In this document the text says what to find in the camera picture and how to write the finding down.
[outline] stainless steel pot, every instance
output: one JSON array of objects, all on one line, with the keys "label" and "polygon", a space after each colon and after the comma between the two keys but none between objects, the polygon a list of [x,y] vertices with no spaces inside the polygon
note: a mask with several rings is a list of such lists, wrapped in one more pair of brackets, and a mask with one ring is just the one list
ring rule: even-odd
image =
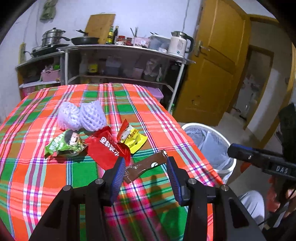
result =
[{"label": "stainless steel pot", "polygon": [[41,47],[45,47],[45,46],[53,45],[53,44],[59,44],[61,42],[61,38],[64,38],[64,37],[62,37],[62,35],[65,32],[66,31],[64,31],[64,30],[56,29],[56,28],[46,31],[42,35]]}]

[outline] trash bin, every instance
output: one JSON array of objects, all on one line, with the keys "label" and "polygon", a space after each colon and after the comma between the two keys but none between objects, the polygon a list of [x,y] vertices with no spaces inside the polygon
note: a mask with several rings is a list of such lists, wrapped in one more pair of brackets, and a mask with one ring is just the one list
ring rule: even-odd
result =
[{"label": "trash bin", "polygon": [[229,141],[215,129],[200,123],[187,123],[182,129],[222,178],[224,184],[232,174],[237,160],[227,155]]}]

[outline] electric kettle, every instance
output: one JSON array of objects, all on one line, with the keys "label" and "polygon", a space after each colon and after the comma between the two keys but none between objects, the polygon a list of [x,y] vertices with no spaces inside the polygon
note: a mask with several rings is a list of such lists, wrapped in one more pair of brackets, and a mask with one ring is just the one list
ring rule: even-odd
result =
[{"label": "electric kettle", "polygon": [[[186,33],[180,31],[171,32],[170,46],[168,47],[168,53],[174,55],[184,56],[185,53],[190,53],[194,46],[194,39],[188,36]],[[187,39],[190,40],[189,51],[186,51]]]}]

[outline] metal bolt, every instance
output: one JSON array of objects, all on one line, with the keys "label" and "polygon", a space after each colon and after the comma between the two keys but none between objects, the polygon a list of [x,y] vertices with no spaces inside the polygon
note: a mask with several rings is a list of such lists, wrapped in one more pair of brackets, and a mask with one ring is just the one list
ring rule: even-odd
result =
[{"label": "metal bolt", "polygon": [[190,184],[195,184],[197,181],[196,181],[195,178],[189,178],[189,179],[188,179],[188,182],[189,182]]},{"label": "metal bolt", "polygon": [[64,191],[69,191],[71,189],[70,185],[63,186]]},{"label": "metal bolt", "polygon": [[229,190],[229,186],[227,186],[227,185],[221,185],[221,190],[223,190],[223,191],[228,191]]},{"label": "metal bolt", "polygon": [[98,178],[98,179],[96,179],[94,182],[95,182],[96,184],[102,184],[102,183],[104,182],[104,180],[101,179],[101,178]]}]

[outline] person's leg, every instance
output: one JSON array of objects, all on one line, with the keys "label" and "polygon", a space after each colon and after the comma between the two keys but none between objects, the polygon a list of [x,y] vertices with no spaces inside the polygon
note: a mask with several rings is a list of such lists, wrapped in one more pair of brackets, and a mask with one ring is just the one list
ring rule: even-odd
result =
[{"label": "person's leg", "polygon": [[264,200],[259,192],[254,190],[248,191],[238,198],[257,224],[264,221]]}]

